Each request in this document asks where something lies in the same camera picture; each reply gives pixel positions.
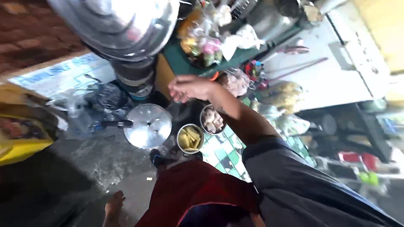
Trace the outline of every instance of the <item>large metal pot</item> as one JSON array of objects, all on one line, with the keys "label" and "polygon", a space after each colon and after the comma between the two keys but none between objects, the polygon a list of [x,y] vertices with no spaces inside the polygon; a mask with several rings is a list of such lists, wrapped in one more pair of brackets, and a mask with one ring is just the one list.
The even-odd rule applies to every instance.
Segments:
[{"label": "large metal pot", "polygon": [[81,39],[104,58],[142,61],[170,38],[178,0],[48,0]]},{"label": "large metal pot", "polygon": [[291,28],[299,17],[297,0],[260,0],[247,16],[261,40],[272,40]]}]

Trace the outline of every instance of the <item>floor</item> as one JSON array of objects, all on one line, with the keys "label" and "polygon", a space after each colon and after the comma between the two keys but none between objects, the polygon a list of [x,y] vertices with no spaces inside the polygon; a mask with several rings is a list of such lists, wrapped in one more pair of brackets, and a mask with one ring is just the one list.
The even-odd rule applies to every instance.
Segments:
[{"label": "floor", "polygon": [[121,226],[133,226],[147,210],[156,181],[148,153],[132,146],[121,129],[111,128],[86,141],[59,139],[23,162],[1,166],[0,222],[102,226],[106,201],[122,190]]}]

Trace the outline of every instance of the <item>metal bowl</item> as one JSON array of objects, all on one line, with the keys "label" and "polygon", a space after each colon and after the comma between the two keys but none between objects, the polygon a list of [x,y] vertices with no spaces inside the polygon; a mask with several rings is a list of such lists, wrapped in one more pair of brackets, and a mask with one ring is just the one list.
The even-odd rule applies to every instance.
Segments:
[{"label": "metal bowl", "polygon": [[202,114],[203,114],[203,112],[204,112],[208,107],[213,107],[213,105],[212,105],[212,104],[209,104],[209,105],[205,106],[205,107],[202,109],[201,113],[199,114],[199,122],[200,122],[200,124],[201,124],[201,128],[203,128],[203,130],[204,130],[206,133],[208,133],[209,135],[212,135],[212,136],[214,136],[214,135],[219,135],[219,134],[222,133],[222,132],[225,130],[225,128],[227,127],[226,122],[223,122],[222,130],[220,130],[220,131],[217,132],[217,133],[211,133],[211,132],[209,132],[209,131],[203,126],[204,120],[203,120],[203,118],[202,118]]},{"label": "metal bowl", "polygon": [[[184,129],[185,127],[188,127],[188,126],[194,127],[194,128],[196,129],[196,131],[199,133],[199,136],[200,136],[200,138],[201,138],[201,140],[200,140],[200,142],[199,142],[199,144],[198,144],[198,146],[197,146],[197,150],[196,150],[196,151],[184,151],[184,149],[182,149],[182,147],[178,144],[179,132],[181,132],[181,129]],[[180,130],[178,131],[178,133],[177,133],[177,144],[178,144],[178,147],[181,149],[181,151],[183,151],[184,153],[187,153],[187,154],[195,154],[195,153],[197,153],[197,152],[202,148],[203,143],[205,142],[205,136],[204,136],[204,134],[203,134],[202,129],[201,129],[199,126],[197,126],[196,124],[186,124],[186,125],[182,126],[181,129],[180,129]]]}]

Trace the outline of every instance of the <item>metal pot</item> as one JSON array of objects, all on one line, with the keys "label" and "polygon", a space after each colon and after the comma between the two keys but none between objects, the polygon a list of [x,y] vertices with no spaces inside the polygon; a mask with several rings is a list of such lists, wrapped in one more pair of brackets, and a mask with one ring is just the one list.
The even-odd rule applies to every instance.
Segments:
[{"label": "metal pot", "polygon": [[[197,150],[196,150],[196,151],[186,151],[186,150],[182,149],[182,147],[181,147],[181,146],[179,145],[179,143],[178,143],[179,132],[181,132],[181,129],[184,129],[185,127],[188,127],[188,126],[194,127],[194,129],[197,130],[197,132],[199,133],[199,136],[200,136],[200,138],[201,138],[201,140],[200,140],[200,142],[199,142],[199,144],[198,144],[198,146],[197,146]],[[203,143],[205,142],[205,135],[203,134],[202,129],[201,129],[199,126],[197,126],[196,124],[186,124],[186,125],[182,126],[181,129],[180,129],[180,130],[178,131],[178,133],[177,133],[177,144],[178,144],[178,147],[181,149],[181,151],[183,151],[184,153],[187,153],[187,154],[195,154],[195,153],[197,153],[197,152],[202,148]]]},{"label": "metal pot", "polygon": [[261,40],[272,40],[291,28],[299,17],[297,0],[260,0],[247,16]]},{"label": "metal pot", "polygon": [[204,130],[207,134],[212,135],[212,136],[214,136],[214,135],[219,135],[219,134],[222,133],[222,132],[225,130],[225,128],[227,127],[227,124],[226,124],[225,122],[223,122],[223,128],[222,128],[222,130],[220,130],[220,131],[217,132],[217,133],[211,133],[211,132],[209,132],[209,131],[203,126],[204,120],[203,120],[202,114],[203,114],[203,112],[205,112],[205,110],[206,110],[207,108],[210,108],[210,107],[213,107],[213,105],[212,105],[212,104],[209,104],[209,105],[205,106],[205,107],[202,109],[201,113],[199,114],[199,122],[200,122],[200,124],[201,124],[201,128],[203,128],[203,130]]},{"label": "metal pot", "polygon": [[170,38],[178,0],[48,0],[81,39],[112,61],[141,61]]},{"label": "metal pot", "polygon": [[126,120],[105,121],[104,127],[124,129],[128,141],[139,148],[153,148],[161,145],[171,133],[170,114],[156,104],[142,104],[133,108]]}]

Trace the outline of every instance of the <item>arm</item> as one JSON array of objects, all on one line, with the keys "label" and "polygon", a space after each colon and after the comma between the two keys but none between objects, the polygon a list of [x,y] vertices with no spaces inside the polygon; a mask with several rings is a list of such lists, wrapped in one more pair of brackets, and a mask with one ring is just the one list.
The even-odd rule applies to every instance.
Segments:
[{"label": "arm", "polygon": [[280,138],[263,116],[241,103],[218,83],[193,75],[182,75],[177,76],[168,88],[176,101],[184,103],[194,97],[209,100],[246,145],[255,144],[264,137]]}]

